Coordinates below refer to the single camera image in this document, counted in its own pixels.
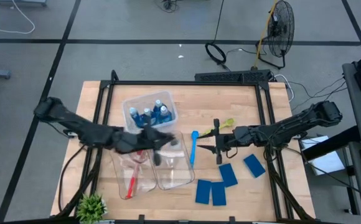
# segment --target potted plant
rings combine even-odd
[[[93,194],[91,196],[83,195],[77,210],[77,218],[82,224],[94,224],[103,219],[106,213],[106,204],[101,196]]]

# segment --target blue foam pad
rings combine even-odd
[[[212,183],[212,204],[214,206],[226,205],[225,183]]]
[[[219,171],[220,174],[222,175],[222,179],[223,179],[223,183],[225,184],[225,187],[230,187],[238,183],[232,165],[225,164],[219,166]]]
[[[196,203],[204,203],[206,205],[209,204],[211,185],[211,181],[208,180],[199,180],[197,182],[197,193],[195,195]]]
[[[254,154],[248,156],[244,159],[245,164],[248,166],[248,168],[253,173],[254,177],[257,178],[260,175],[265,173],[265,169],[259,162],[259,160],[255,157]]]

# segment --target gray floor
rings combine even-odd
[[[48,8],[22,4],[20,7],[36,29],[32,34],[5,34],[0,38],[61,39],[75,0],[49,0]],[[270,0],[225,1],[218,39],[256,40],[265,24]],[[153,1],[82,0],[71,39],[212,39],[220,10],[220,0],[185,0],[172,14],[160,11]],[[295,40],[358,41],[341,0],[289,0],[295,18]],[[349,0],[361,28],[361,0]],[[0,6],[0,28],[28,30],[30,25],[10,4]],[[12,78],[0,80],[0,205],[16,165],[22,145],[58,44],[0,44],[0,69],[10,69]],[[223,50],[252,45],[221,45]],[[277,58],[266,56],[278,62]],[[361,47],[293,46],[287,54],[283,74],[289,81],[302,83],[315,93],[341,77],[343,63],[361,58]],[[229,53],[231,70],[248,70],[255,59],[244,52]],[[121,80],[193,80],[195,73],[222,71],[205,53],[204,45],[67,44],[50,90],[75,110],[85,80],[109,78],[115,69]],[[294,108],[307,95],[297,85],[291,102]],[[355,124],[346,91],[330,100],[337,103],[344,120],[331,128],[315,128],[309,134],[335,135]],[[294,112],[309,106],[306,103]],[[16,188],[6,221],[48,217],[67,140],[45,124],[39,124],[26,164]],[[346,188],[332,186],[327,178],[314,177],[307,167],[308,181],[318,218],[328,222],[361,223],[361,216],[342,212],[348,208]]]

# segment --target electric fan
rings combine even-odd
[[[268,23],[267,34],[268,36],[262,39],[262,43],[269,45],[270,52],[274,56],[283,58],[283,66],[263,60],[261,55],[259,55],[259,59],[277,69],[284,68],[286,66],[284,57],[290,50],[294,39],[294,13],[288,2],[280,0],[276,3]]]

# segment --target plastic bottle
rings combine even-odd
[[[146,124],[145,117],[147,117],[147,116],[150,117],[151,126],[155,125],[156,121],[157,121],[156,115],[154,113],[152,113],[149,108],[145,108],[144,109],[144,114],[141,116],[143,124]]]
[[[158,117],[160,115],[160,109],[162,106],[166,106],[164,103],[161,102],[161,100],[156,100],[156,104],[154,105],[153,108],[153,113],[156,114],[156,117]]]
[[[142,128],[143,121],[138,113],[138,110],[136,108],[130,108],[129,114],[131,115],[131,118],[133,119],[133,121],[135,121],[135,124],[137,125],[137,127]]]
[[[161,107],[158,119],[160,123],[172,121],[172,113],[169,112],[166,106]]]

